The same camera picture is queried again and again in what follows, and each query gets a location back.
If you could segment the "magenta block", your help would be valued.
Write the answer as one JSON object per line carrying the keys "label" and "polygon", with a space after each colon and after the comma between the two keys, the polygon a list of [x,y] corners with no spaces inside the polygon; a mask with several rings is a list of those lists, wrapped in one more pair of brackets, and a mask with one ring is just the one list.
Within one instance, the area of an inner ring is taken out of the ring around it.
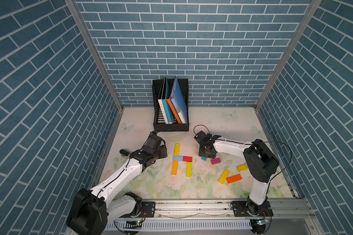
{"label": "magenta block", "polygon": [[221,163],[221,159],[220,158],[211,159],[210,161],[211,161],[212,165],[216,165],[216,164]]}

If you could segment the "yellow long block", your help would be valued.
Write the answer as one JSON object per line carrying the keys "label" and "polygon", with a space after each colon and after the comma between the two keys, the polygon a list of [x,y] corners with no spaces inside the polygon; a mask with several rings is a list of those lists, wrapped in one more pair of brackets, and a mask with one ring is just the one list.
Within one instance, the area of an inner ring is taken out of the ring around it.
{"label": "yellow long block", "polygon": [[179,152],[180,152],[180,144],[175,144],[174,156],[179,156]]}

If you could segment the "red small block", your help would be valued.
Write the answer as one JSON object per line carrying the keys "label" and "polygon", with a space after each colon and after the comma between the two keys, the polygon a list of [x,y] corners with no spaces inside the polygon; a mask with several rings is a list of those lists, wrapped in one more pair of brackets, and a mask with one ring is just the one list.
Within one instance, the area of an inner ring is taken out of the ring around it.
{"label": "red small block", "polygon": [[183,156],[182,160],[184,162],[192,162],[193,161],[193,158],[192,157],[189,157],[189,156]]}

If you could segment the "light blue small block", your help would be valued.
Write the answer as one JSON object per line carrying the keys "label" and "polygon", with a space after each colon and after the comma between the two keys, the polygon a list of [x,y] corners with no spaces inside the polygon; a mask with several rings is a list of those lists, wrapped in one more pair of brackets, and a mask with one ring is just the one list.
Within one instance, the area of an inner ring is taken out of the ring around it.
{"label": "light blue small block", "polygon": [[183,156],[174,156],[173,160],[183,162]]}

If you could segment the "amber orange long block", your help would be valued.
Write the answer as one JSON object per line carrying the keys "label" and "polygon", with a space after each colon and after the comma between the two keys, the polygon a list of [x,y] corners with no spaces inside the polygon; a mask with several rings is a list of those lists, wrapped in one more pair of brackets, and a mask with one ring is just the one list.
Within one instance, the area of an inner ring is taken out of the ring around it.
{"label": "amber orange long block", "polygon": [[173,160],[171,175],[177,175],[178,160]]}

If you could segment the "lime yellow block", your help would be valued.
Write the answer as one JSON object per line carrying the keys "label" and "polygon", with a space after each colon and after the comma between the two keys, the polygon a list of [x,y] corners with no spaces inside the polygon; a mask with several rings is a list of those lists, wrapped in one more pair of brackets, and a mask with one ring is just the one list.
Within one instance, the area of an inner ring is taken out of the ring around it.
{"label": "lime yellow block", "polygon": [[186,176],[187,177],[191,177],[192,176],[192,162],[187,162]]}

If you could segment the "yellow slanted block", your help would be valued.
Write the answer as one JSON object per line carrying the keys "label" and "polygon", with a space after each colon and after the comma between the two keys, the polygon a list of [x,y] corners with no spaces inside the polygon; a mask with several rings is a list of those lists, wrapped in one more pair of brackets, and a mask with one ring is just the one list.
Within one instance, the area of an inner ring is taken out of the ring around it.
{"label": "yellow slanted block", "polygon": [[222,175],[220,176],[218,182],[223,185],[229,175],[230,175],[230,171],[225,169]]}

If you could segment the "small yellow block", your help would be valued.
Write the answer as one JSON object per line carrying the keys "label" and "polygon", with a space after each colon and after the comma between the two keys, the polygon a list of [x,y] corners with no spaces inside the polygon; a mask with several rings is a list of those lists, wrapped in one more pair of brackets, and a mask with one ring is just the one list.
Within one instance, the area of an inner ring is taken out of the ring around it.
{"label": "small yellow block", "polygon": [[247,167],[246,164],[241,164],[241,165],[237,166],[237,170],[238,170],[239,172],[245,171],[245,170],[247,170],[247,169],[248,169],[248,167]]}

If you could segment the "orange red block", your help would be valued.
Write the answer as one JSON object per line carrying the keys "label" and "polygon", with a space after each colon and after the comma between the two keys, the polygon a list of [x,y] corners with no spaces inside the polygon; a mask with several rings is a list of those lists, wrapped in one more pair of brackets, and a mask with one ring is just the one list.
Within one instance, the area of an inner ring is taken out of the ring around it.
{"label": "orange red block", "polygon": [[230,176],[226,178],[226,182],[228,184],[234,183],[234,182],[238,182],[242,180],[242,176],[240,174],[234,175],[234,176]]}

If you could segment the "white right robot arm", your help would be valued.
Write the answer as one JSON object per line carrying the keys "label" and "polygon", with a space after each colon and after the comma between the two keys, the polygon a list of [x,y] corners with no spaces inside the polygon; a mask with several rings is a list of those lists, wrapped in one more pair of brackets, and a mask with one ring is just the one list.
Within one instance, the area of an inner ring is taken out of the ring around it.
{"label": "white right robot arm", "polygon": [[194,139],[199,144],[200,157],[215,159],[217,153],[225,153],[243,158],[253,177],[248,203],[257,206],[264,204],[271,178],[279,167],[279,160],[264,141],[256,139],[243,143],[203,131],[195,134]]}

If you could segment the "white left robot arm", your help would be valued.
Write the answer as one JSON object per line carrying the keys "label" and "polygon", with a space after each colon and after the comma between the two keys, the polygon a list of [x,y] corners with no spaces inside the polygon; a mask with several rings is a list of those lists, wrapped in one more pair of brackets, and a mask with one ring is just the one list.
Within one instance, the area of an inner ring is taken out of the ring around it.
{"label": "white left robot arm", "polygon": [[120,154],[128,156],[123,166],[99,185],[76,193],[66,225],[77,234],[100,235],[108,221],[140,213],[142,198],[135,193],[128,192],[118,200],[114,198],[156,160],[167,157],[166,142],[154,130],[141,149],[132,153],[122,149]]}

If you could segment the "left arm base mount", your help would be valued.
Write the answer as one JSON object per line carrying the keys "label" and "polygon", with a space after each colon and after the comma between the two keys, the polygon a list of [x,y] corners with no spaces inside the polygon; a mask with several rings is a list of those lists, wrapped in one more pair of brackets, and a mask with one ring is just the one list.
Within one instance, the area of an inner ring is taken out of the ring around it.
{"label": "left arm base mount", "polygon": [[121,216],[120,218],[153,218],[155,215],[155,201],[142,201],[136,204],[132,212]]}

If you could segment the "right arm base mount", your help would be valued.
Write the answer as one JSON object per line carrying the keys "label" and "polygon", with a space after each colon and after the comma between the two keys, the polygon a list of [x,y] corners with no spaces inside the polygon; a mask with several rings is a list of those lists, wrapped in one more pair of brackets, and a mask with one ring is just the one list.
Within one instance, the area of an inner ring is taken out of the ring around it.
{"label": "right arm base mount", "polygon": [[252,201],[232,201],[229,204],[235,217],[272,217],[273,212],[270,203],[266,200],[262,205]]}

